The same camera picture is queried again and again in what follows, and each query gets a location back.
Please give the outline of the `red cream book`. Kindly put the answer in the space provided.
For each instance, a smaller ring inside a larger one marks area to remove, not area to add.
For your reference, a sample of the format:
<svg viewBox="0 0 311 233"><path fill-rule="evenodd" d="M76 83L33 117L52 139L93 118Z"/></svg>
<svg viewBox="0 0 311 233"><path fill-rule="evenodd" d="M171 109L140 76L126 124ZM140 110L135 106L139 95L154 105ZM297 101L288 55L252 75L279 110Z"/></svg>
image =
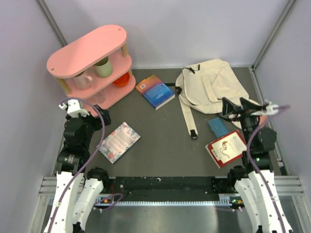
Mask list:
<svg viewBox="0 0 311 233"><path fill-rule="evenodd" d="M246 151L246 142L239 130L216 139L205 146L218 168L223 168L242 157Z"/></svg>

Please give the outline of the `cream canvas backpack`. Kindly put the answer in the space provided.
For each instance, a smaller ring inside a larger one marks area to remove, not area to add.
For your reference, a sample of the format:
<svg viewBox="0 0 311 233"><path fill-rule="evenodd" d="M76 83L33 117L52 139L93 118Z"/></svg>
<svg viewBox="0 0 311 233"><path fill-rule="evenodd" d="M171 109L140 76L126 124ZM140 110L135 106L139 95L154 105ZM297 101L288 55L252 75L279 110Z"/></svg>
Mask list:
<svg viewBox="0 0 311 233"><path fill-rule="evenodd" d="M175 82L175 89L191 139L196 140L198 131L191 110L203 114L222 112L222 98L226 97L234 104L240 105L243 97L254 104L258 102L249 98L230 64L221 59L213 59L182 68Z"/></svg>

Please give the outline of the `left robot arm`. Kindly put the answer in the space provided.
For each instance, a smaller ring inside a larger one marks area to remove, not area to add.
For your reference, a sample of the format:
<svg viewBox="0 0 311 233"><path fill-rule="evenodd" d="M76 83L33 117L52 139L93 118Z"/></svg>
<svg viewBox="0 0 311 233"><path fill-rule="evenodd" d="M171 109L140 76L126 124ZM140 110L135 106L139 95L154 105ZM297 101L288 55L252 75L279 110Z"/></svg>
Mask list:
<svg viewBox="0 0 311 233"><path fill-rule="evenodd" d="M83 233L97 196L110 188L107 171L93 168L85 173L85 168L93 158L89 146L94 132L105 130L111 119L109 111L98 105L92 106L98 113L93 116L77 99L60 108L67 112L65 140L57 157L54 203L44 232Z"/></svg>

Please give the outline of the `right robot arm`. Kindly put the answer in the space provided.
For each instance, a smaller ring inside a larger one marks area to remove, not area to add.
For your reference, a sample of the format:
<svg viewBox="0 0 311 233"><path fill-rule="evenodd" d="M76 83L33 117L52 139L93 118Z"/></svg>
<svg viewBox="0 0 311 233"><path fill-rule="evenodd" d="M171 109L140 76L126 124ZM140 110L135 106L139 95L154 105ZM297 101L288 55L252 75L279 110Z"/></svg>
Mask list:
<svg viewBox="0 0 311 233"><path fill-rule="evenodd" d="M251 220L255 233L292 233L276 190L275 173L270 161L270 152L275 149L277 133L267 123L283 112L289 105L277 105L266 101L255 104L245 98L235 104L222 98L221 118L238 121L246 141L242 152L242 166L230 169L227 187L238 192Z"/></svg>

